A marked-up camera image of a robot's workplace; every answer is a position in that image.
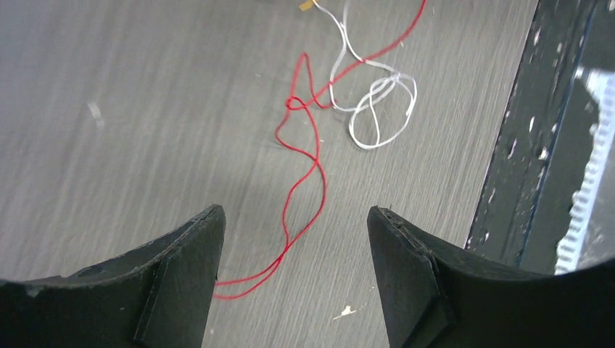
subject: table surface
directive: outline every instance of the table surface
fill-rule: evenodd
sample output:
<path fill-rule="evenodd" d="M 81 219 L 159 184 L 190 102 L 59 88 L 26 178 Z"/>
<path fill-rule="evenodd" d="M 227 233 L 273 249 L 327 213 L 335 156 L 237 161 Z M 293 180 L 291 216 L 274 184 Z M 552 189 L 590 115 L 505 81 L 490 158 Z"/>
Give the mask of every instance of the table surface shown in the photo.
<path fill-rule="evenodd" d="M 416 32 L 382 60 L 419 86 L 409 128 L 389 146 L 361 151 L 346 116 L 315 112 L 325 212 L 264 287 L 212 303 L 204 347 L 387 345 L 368 208 L 391 207 L 464 243 L 535 2 L 430 0 Z M 221 278 L 272 262 L 284 245 L 286 193 L 310 167 L 273 129 L 301 52 L 322 86 L 341 45 L 330 18 L 298 3 L 0 2 L 0 278 L 69 275 L 211 204 L 222 204 L 228 221 Z M 342 1 L 321 3 L 341 14 Z M 355 1 L 355 49 L 388 44 L 418 6 Z M 378 77 L 360 67 L 339 83 L 338 100 L 356 103 Z M 307 96 L 305 76 L 298 91 Z M 402 122 L 406 103 L 394 92 L 379 105 L 383 132 Z M 373 140 L 367 115 L 357 127 Z M 283 133 L 306 148 L 311 136 L 301 113 Z M 293 231 L 314 213 L 320 187 L 315 175 L 297 192 Z M 338 318 L 346 306 L 356 312 Z"/>

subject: red string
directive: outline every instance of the red string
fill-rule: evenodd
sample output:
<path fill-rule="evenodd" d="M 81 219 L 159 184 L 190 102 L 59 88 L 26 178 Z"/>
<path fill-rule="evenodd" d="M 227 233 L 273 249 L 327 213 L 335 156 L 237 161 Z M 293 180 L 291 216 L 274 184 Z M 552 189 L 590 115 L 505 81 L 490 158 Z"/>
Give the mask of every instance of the red string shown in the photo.
<path fill-rule="evenodd" d="M 302 176 L 301 179 L 299 179 L 291 187 L 291 189 L 290 189 L 290 191 L 288 193 L 288 196 L 286 197 L 286 203 L 284 204 L 284 209 L 282 210 L 282 228 L 284 229 L 284 236 L 286 237 L 286 243 L 285 243 L 285 246 L 284 246 L 284 250 L 280 253 L 278 258 L 275 259 L 269 265 L 269 267 L 267 267 L 266 269 L 264 269 L 263 271 L 261 271 L 261 272 L 259 272 L 257 274 L 254 274 L 254 275 L 252 275 L 250 277 L 246 277 L 246 278 L 236 279 L 236 280 L 233 280 L 233 281 L 219 281 L 219 282 L 217 282 L 216 286 L 230 286 L 230 285 L 235 285 L 235 284 L 246 283 L 246 282 L 249 282 L 249 281 L 254 281 L 254 280 L 259 279 L 259 278 L 264 276 L 263 279 L 258 281 L 253 287 L 251 287 L 250 289 L 248 289 L 248 290 L 246 290 L 246 291 L 244 291 L 244 292 L 242 292 L 240 294 L 232 295 L 232 296 L 214 294 L 214 297 L 216 299 L 232 300 L 232 299 L 239 299 L 239 298 L 245 297 L 246 295 L 248 295 L 251 292 L 253 292 L 254 290 L 256 290 L 259 286 L 263 285 L 266 281 L 268 281 L 273 276 L 273 274 L 278 270 L 282 260 L 286 256 L 286 253 L 305 234 L 305 232 L 307 232 L 310 229 L 310 227 L 312 227 L 314 222 L 318 219 L 320 214 L 323 212 L 323 208 L 324 208 L 325 202 L 326 202 L 327 182 L 326 182 L 325 170 L 323 168 L 323 165 L 321 164 L 321 138 L 320 138 L 320 136 L 318 134 L 318 126 L 316 125 L 316 121 L 314 120 L 314 117 L 312 116 L 312 113 L 310 112 L 308 107 L 311 104 L 317 104 L 321 109 L 327 109 L 327 108 L 331 107 L 332 106 L 331 104 L 322 105 L 318 101 L 318 98 L 320 98 L 326 92 L 326 90 L 327 90 L 327 88 L 329 88 L 329 86 L 337 83 L 339 80 L 341 80 L 344 76 L 346 76 L 350 71 L 352 71 L 353 69 L 355 69 L 359 65 L 364 64 L 368 60 L 375 60 L 376 58 L 378 58 L 378 57 L 386 54 L 387 52 L 393 50 L 402 41 L 404 41 L 410 35 L 412 30 L 416 26 L 416 23 L 418 23 L 418 20 L 421 18 L 421 15 L 423 14 L 423 11 L 425 10 L 426 3 L 427 3 L 427 0 L 421 0 L 421 7 L 418 9 L 418 12 L 417 12 L 416 16 L 414 17 L 414 20 L 412 21 L 410 26 L 408 26 L 408 28 L 405 30 L 405 32 L 399 38 L 397 38 L 397 40 L 393 41 L 393 43 L 391 43 L 387 47 L 383 48 L 382 50 L 372 54 L 371 56 L 366 57 L 363 60 L 354 62 L 353 64 L 351 64 L 348 67 L 346 67 L 346 69 L 344 69 L 338 76 L 333 78 L 333 80 L 330 80 L 323 88 L 321 88 L 320 91 L 318 91 L 318 93 L 314 92 L 314 78 L 312 76 L 312 69 L 310 68 L 310 58 L 309 58 L 308 54 L 305 53 L 305 52 L 303 52 L 301 54 L 301 56 L 299 57 L 299 60 L 297 61 L 297 65 L 295 66 L 295 69 L 294 69 L 294 75 L 293 75 L 293 78 L 292 78 L 292 84 L 291 84 L 291 88 L 290 88 L 290 96 L 286 100 L 286 113 L 284 114 L 284 119 L 282 119 L 282 122 L 276 128 L 275 135 L 276 135 L 276 139 L 278 140 L 278 142 L 282 146 L 286 147 L 289 150 L 292 150 L 293 152 L 298 152 L 300 154 L 305 155 L 306 157 L 310 158 L 313 161 L 313 164 L 312 164 L 312 167 L 308 170 L 308 172 L 304 176 Z M 299 80 L 299 73 L 301 72 L 301 66 L 302 66 L 303 62 L 305 62 L 305 67 L 307 68 L 307 75 L 308 75 L 308 77 L 310 79 L 310 92 L 312 94 L 312 99 L 310 101 L 308 101 L 308 102 L 305 102 L 305 101 L 301 100 L 300 97 L 295 96 L 295 94 L 294 94 L 295 93 L 295 89 L 297 87 L 297 81 Z M 294 106 L 293 102 L 297 102 L 297 103 L 299 103 L 299 105 L 298 106 Z M 287 142 L 285 142 L 284 140 L 282 140 L 281 137 L 280 137 L 280 130 L 284 127 L 284 125 L 286 124 L 286 122 L 290 118 L 291 112 L 299 111 L 299 110 L 304 110 L 307 113 L 307 116 L 310 118 L 310 123 L 312 124 L 312 129 L 314 130 L 314 139 L 315 139 L 315 144 L 316 144 L 316 152 L 315 152 L 315 154 L 311 154 L 310 152 L 307 152 L 307 151 L 305 151 L 303 149 L 299 149 L 297 147 L 294 147 L 294 146 L 288 144 Z M 322 180 L 323 180 L 323 196 L 322 196 L 322 200 L 321 200 L 321 205 L 318 208 L 318 211 L 312 217 L 312 220 L 310 220 L 310 222 L 307 223 L 307 225 L 293 239 L 291 239 L 290 233 L 289 233 L 289 229 L 288 229 L 288 225 L 286 224 L 286 211 L 289 208 L 290 201 L 292 199 L 292 196 L 293 196 L 295 190 L 307 178 L 309 178 L 314 173 L 314 170 L 316 170 L 316 169 L 318 169 L 318 171 L 320 172 Z"/>

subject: white string loop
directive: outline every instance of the white string loop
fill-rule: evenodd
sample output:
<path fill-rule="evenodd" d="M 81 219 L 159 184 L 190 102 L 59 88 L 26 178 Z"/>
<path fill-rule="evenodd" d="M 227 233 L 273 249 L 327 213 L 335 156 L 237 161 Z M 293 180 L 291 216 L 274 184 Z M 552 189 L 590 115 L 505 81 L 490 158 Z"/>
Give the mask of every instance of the white string loop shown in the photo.
<path fill-rule="evenodd" d="M 348 51 L 351 53 L 351 55 L 356 60 L 363 61 L 363 58 L 361 58 L 357 54 L 357 52 L 352 48 L 352 45 L 350 44 L 350 40 L 348 38 L 348 32 L 346 30 L 347 23 L 348 23 L 348 9 L 350 7 L 350 0 L 347 0 L 346 3 L 344 4 L 344 12 L 342 15 L 341 22 L 338 21 L 338 19 L 335 18 L 335 16 L 333 16 L 333 14 L 330 13 L 329 10 L 322 7 L 322 5 L 320 5 L 318 2 L 314 0 L 312 1 L 319 10 L 327 14 L 335 22 L 335 25 L 337 25 L 339 29 L 340 35 L 342 35 L 342 50 L 340 51 L 339 56 L 337 57 L 337 60 L 333 64 L 333 68 L 331 69 L 331 74 L 329 74 L 329 80 L 333 80 L 335 78 L 337 70 L 339 69 L 339 66 L 342 64 L 344 55 Z M 371 61 L 371 60 L 366 60 L 365 64 L 370 65 L 372 67 L 377 67 L 377 68 L 386 70 L 390 74 L 390 76 L 385 77 L 385 78 L 379 78 L 378 80 L 375 80 L 369 88 L 369 93 L 366 94 L 363 98 L 361 98 L 361 100 L 358 102 L 356 107 L 339 106 L 335 102 L 333 85 L 329 85 L 329 96 L 331 97 L 331 103 L 333 104 L 333 108 L 338 109 L 339 111 L 342 111 L 342 112 L 352 113 L 352 116 L 350 117 L 350 121 L 348 122 L 348 131 L 350 132 L 350 137 L 355 142 L 355 144 L 357 144 L 357 146 L 359 146 L 361 149 L 372 150 L 372 149 L 377 149 L 381 146 L 387 145 L 388 143 L 394 141 L 408 126 L 408 123 L 410 122 L 410 116 L 412 115 L 412 111 L 416 103 L 417 88 L 416 88 L 416 81 L 414 80 L 412 76 L 402 74 L 401 72 L 398 72 L 396 69 L 394 69 L 393 67 L 390 67 L 389 65 Z M 404 80 L 409 82 L 410 87 L 408 87 L 408 85 L 406 85 L 403 82 Z M 405 122 L 403 126 L 395 134 L 393 134 L 393 136 L 391 136 L 385 141 L 381 141 L 378 117 L 376 116 L 376 110 L 373 107 L 374 105 L 382 101 L 384 97 L 388 96 L 397 85 L 402 86 L 402 88 L 408 92 L 408 95 L 410 97 L 410 104 L 408 105 L 408 108 L 406 109 L 406 112 L 405 112 Z M 373 123 L 376 126 L 376 142 L 374 144 L 364 144 L 361 141 L 359 141 L 355 135 L 355 120 L 357 118 L 357 115 L 368 108 L 371 111 Z"/>

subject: white string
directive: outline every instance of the white string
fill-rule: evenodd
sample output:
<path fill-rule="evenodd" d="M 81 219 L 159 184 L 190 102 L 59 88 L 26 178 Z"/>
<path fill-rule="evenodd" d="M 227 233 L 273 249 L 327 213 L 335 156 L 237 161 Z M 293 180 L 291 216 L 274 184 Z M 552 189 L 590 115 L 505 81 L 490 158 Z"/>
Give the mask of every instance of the white string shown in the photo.
<path fill-rule="evenodd" d="M 322 12 L 326 13 L 329 17 L 331 17 L 331 19 L 337 25 L 339 29 L 339 33 L 342 35 L 342 50 L 340 51 L 339 56 L 337 57 L 337 60 L 333 64 L 333 68 L 331 69 L 331 74 L 329 75 L 329 80 L 333 80 L 337 73 L 337 69 L 341 65 L 342 60 L 344 59 L 344 55 L 346 54 L 347 51 L 349 51 L 356 60 L 363 61 L 363 58 L 361 58 L 357 54 L 357 52 L 352 48 L 352 45 L 350 45 L 350 40 L 348 39 L 348 32 L 346 30 L 347 23 L 348 23 L 348 8 L 350 7 L 350 0 L 347 0 L 346 3 L 344 4 L 344 13 L 342 15 L 341 22 L 338 21 L 338 19 L 335 18 L 335 16 L 333 16 L 333 14 L 330 13 L 329 10 L 322 7 L 322 5 L 320 5 L 318 2 L 316 2 L 315 0 L 312 0 L 312 2 L 319 10 L 321 10 Z M 350 137 L 352 137 L 355 144 L 357 144 L 357 146 L 359 146 L 361 149 L 372 150 L 372 149 L 377 149 L 380 146 L 387 145 L 391 141 L 394 141 L 395 138 L 397 138 L 408 126 L 408 123 L 410 122 L 410 116 L 412 115 L 412 110 L 414 109 L 414 104 L 416 103 L 417 88 L 416 88 L 416 81 L 414 80 L 414 78 L 412 78 L 412 76 L 402 74 L 401 72 L 396 71 L 396 69 L 390 67 L 389 65 L 378 63 L 378 62 L 371 61 L 371 60 L 366 60 L 365 64 L 370 65 L 372 67 L 378 67 L 380 69 L 386 70 L 391 75 L 385 78 L 379 78 L 378 80 L 375 80 L 369 88 L 369 93 L 366 94 L 363 98 L 361 98 L 361 100 L 359 101 L 356 107 L 349 107 L 349 108 L 340 107 L 335 102 L 335 97 L 333 93 L 333 85 L 329 85 L 329 95 L 331 96 L 331 102 L 333 103 L 333 108 L 338 109 L 342 112 L 352 113 L 352 116 L 350 117 L 350 121 L 348 122 L 348 131 L 350 132 Z M 411 82 L 412 89 L 410 89 L 405 83 L 403 83 L 404 80 Z M 391 136 L 385 141 L 380 142 L 380 126 L 378 124 L 378 118 L 376 117 L 376 110 L 373 107 L 374 105 L 378 104 L 382 99 L 384 99 L 385 96 L 388 96 L 389 93 L 391 93 L 393 89 L 395 88 L 395 86 L 397 85 L 402 86 L 408 92 L 408 95 L 410 96 L 410 105 L 408 106 L 408 109 L 405 112 L 405 122 L 403 126 L 395 134 L 393 134 L 393 136 Z M 357 115 L 360 112 L 368 108 L 371 110 L 371 115 L 373 117 L 373 123 L 376 126 L 376 142 L 371 145 L 360 142 L 355 135 L 355 120 L 357 118 Z"/>

